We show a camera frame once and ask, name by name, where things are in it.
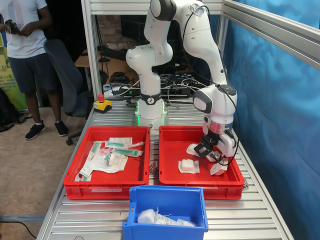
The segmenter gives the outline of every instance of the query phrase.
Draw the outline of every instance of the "blue plastic bin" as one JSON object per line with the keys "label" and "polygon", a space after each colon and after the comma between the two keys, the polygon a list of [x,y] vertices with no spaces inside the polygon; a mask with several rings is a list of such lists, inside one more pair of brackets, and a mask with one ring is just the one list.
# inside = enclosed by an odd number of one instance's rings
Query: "blue plastic bin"
{"label": "blue plastic bin", "polygon": [[[204,192],[198,187],[135,186],[131,187],[127,222],[122,224],[123,240],[203,240],[208,232]],[[183,219],[196,227],[141,224],[138,217],[144,210],[153,209],[177,221]]]}

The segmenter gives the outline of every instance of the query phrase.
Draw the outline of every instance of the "white t-shirt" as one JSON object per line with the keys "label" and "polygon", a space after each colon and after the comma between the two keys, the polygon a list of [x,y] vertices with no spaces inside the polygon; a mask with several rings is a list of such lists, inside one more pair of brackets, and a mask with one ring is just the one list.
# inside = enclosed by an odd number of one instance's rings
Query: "white t-shirt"
{"label": "white t-shirt", "polygon": [[[21,31],[25,25],[39,21],[38,9],[47,6],[46,0],[0,0],[0,14],[4,22],[12,20]],[[29,36],[6,34],[7,54],[11,58],[26,59],[44,54],[46,37],[44,31],[37,29]]]}

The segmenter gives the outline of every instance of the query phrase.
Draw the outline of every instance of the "red button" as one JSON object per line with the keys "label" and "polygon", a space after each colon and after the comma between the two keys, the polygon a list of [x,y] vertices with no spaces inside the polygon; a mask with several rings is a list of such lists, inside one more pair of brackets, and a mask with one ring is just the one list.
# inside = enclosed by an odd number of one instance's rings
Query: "red button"
{"label": "red button", "polygon": [[105,96],[103,94],[98,94],[98,101],[103,103],[105,101]]}

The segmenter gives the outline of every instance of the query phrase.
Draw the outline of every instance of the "hand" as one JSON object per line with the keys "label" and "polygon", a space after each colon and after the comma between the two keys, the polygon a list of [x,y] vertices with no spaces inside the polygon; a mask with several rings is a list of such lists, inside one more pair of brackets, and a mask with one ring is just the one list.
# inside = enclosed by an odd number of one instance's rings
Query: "hand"
{"label": "hand", "polygon": [[0,24],[0,32],[9,32],[10,31],[10,27],[7,24]]}
{"label": "hand", "polygon": [[21,32],[19,33],[20,36],[25,36],[28,37],[30,34],[33,33],[34,30],[36,30],[37,24],[36,22],[30,22],[27,25],[24,26],[24,28],[21,30]]}

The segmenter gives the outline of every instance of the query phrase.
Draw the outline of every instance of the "desk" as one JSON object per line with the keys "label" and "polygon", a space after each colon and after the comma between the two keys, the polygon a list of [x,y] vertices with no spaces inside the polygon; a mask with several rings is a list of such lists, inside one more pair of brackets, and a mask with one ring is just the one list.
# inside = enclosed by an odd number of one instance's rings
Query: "desk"
{"label": "desk", "polygon": [[[126,101],[113,101],[106,114],[91,111],[74,149],[69,166],[78,147],[91,126],[132,126],[135,109]],[[169,125],[201,126],[204,114],[192,104],[177,104],[167,108]],[[150,136],[150,166],[158,166],[159,132]],[[274,201],[259,177],[243,146],[239,145],[235,160],[248,187],[239,200],[205,200],[209,231],[204,240],[293,240]],[[46,214],[37,240],[121,240],[122,223],[128,218],[128,199],[70,200],[66,197],[63,178]],[[158,185],[158,174],[149,175],[149,185]]]}
{"label": "desk", "polygon": [[[101,56],[100,56],[100,51],[97,51],[97,55],[98,55],[98,60],[100,60]],[[111,57],[107,57],[108,59],[110,59],[110,61],[108,61],[106,64],[108,66],[108,70],[109,70],[109,74],[110,76],[112,76],[113,73],[115,72],[123,72],[126,73],[125,75],[127,77],[129,77],[130,79],[133,79],[134,82],[136,82],[139,77],[138,74],[128,66],[126,61],[122,61],[119,59],[115,59],[115,58],[111,58]],[[86,81],[88,84],[88,89],[91,90],[91,86],[92,86],[92,81],[91,81],[91,74],[90,74],[90,63],[89,63],[89,57],[88,56],[80,56],[74,63],[78,68],[84,68],[85,70],[85,76],[86,76]],[[99,69],[100,71],[102,71],[102,62],[99,62]],[[105,72],[106,74],[108,74],[107,72],[107,68],[106,65],[103,65],[103,72]]]}

